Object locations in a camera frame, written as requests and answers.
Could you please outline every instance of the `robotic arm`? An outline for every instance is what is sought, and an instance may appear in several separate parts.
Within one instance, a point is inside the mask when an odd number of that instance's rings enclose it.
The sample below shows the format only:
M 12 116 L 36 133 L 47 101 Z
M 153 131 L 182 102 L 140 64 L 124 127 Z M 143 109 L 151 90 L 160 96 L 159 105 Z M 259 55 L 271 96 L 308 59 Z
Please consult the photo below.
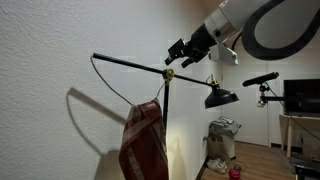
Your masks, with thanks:
M 305 32 L 292 44 L 281 48 L 262 46 L 255 37 L 256 26 L 265 14 L 279 4 L 283 4 L 282 8 L 286 11 L 310 8 L 316 9 L 316 13 Z M 319 0 L 308 0 L 308 2 L 301 0 L 226 0 L 205 19 L 204 23 L 192 34 L 190 41 L 185 42 L 180 39 L 168 49 L 169 56 L 165 63 L 169 65 L 178 58 L 187 57 L 182 63 L 182 67 L 185 68 L 192 63 L 199 62 L 210 52 L 211 60 L 237 65 L 237 54 L 224 42 L 241 31 L 243 46 L 253 57 L 261 60 L 278 60 L 289 57 L 305 47 L 317 32 L 320 25 L 319 8 Z

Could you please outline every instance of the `wooden floor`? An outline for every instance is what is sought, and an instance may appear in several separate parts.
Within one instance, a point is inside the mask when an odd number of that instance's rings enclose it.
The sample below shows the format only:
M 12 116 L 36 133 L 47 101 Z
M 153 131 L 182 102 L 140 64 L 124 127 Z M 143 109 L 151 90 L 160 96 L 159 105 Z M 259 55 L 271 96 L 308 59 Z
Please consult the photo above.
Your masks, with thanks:
M 244 169 L 241 172 L 242 180 L 294 180 L 295 175 L 281 161 L 280 156 L 271 148 L 247 143 L 236 142 L 236 160 L 229 164 L 232 168 L 235 164 L 241 165 Z M 219 174 L 210 169 L 205 169 L 201 180 L 229 179 L 229 169 L 225 174 Z

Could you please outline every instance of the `desk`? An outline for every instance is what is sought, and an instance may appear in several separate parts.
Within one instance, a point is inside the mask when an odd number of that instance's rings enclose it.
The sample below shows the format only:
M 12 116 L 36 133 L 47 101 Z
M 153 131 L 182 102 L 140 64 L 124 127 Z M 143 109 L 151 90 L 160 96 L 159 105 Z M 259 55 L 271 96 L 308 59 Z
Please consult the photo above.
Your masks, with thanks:
M 300 117 L 300 116 L 292 116 L 294 119 L 296 120 L 300 120 L 300 119 L 307 119 L 307 120 L 320 120 L 320 118 L 316 118 L 316 117 Z M 280 114 L 279 115 L 279 119 L 286 119 L 287 120 L 287 125 L 286 125 L 286 132 L 284 135 L 284 138 L 282 139 L 281 142 L 281 150 L 284 150 L 284 145 L 285 145 L 285 141 L 288 138 L 287 141 L 287 157 L 291 156 L 291 146 L 292 146 L 292 127 L 293 127 L 293 122 L 294 120 L 291 119 L 290 116 L 284 115 L 284 114 Z

